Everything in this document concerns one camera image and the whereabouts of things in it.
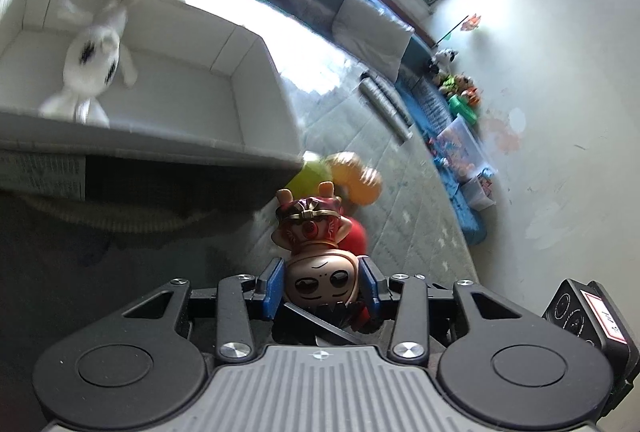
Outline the green alien toy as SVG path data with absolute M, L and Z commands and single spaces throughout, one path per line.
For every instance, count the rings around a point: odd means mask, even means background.
M 303 198 L 318 193 L 318 185 L 332 180 L 332 173 L 323 156 L 306 151 L 303 154 L 303 167 L 285 187 L 294 198 Z

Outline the red round pig toy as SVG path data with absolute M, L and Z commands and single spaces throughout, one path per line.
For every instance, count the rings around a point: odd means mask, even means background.
M 343 250 L 349 251 L 354 256 L 367 256 L 368 254 L 368 234 L 360 222 L 352 217 L 347 217 L 352 227 L 348 234 L 340 242 Z

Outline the plain grey cushion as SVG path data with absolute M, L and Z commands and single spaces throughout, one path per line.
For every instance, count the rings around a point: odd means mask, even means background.
M 343 0 L 332 23 L 334 41 L 395 82 L 414 29 L 369 0 Z

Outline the white storage box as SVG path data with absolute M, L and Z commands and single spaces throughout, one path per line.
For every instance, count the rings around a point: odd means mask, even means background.
M 138 78 L 100 96 L 104 127 L 47 118 L 78 28 L 64 0 L 1 0 L 1 145 L 23 152 L 300 165 L 302 148 L 280 75 L 261 36 L 183 0 L 142 0 L 122 41 Z M 106 0 L 70 0 L 96 11 Z

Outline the grey remote control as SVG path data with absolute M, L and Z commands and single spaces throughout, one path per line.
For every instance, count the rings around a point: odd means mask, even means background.
M 390 129 L 395 132 L 401 142 L 406 142 L 412 138 L 412 132 L 401 119 L 397 109 L 393 107 L 392 102 L 386 98 L 385 94 L 370 78 L 364 78 L 360 81 L 359 90 L 387 125 L 390 126 Z

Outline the clear plastic toy bin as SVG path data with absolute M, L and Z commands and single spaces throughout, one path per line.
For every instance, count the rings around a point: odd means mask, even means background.
M 483 148 L 460 115 L 437 134 L 436 143 L 448 161 L 449 170 L 460 183 L 492 169 Z

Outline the small clear toy box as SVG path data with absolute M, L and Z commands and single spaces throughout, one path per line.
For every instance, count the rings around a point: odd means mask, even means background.
M 492 179 L 495 171 L 485 168 L 476 177 L 461 186 L 461 192 L 471 209 L 483 211 L 495 206 L 492 195 Z

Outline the orange peanut toy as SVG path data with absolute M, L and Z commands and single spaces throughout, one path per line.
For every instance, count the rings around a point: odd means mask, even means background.
M 341 152 L 326 157 L 332 180 L 347 193 L 353 204 L 369 206 L 380 197 L 383 177 L 375 168 L 366 166 L 353 152 Z

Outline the pile of colourful toys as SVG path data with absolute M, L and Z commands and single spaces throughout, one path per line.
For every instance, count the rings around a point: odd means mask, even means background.
M 474 81 L 465 75 L 454 74 L 454 60 L 458 52 L 445 49 L 437 51 L 431 59 L 434 85 L 446 100 L 454 117 L 462 117 L 470 126 L 477 124 L 476 109 L 480 106 L 480 90 Z

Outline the monkey king figurine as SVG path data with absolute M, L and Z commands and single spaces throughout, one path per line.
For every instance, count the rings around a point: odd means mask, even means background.
M 342 214 L 342 199 L 331 181 L 311 196 L 290 189 L 276 194 L 278 226 L 271 239 L 290 252 L 285 260 L 286 300 L 338 327 L 363 330 L 370 321 L 359 299 L 360 256 L 342 247 L 352 221 Z

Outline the grey knitted plush rabbit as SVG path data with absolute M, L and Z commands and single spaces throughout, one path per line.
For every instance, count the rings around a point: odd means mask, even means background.
M 110 126 L 99 96 L 111 87 L 117 73 L 122 74 L 128 87 L 138 79 L 137 68 L 122 36 L 129 9 L 140 1 L 107 0 L 96 13 L 81 9 L 70 0 L 60 2 L 58 17 L 78 26 L 79 32 L 65 54 L 63 87 L 40 105 L 41 117 Z

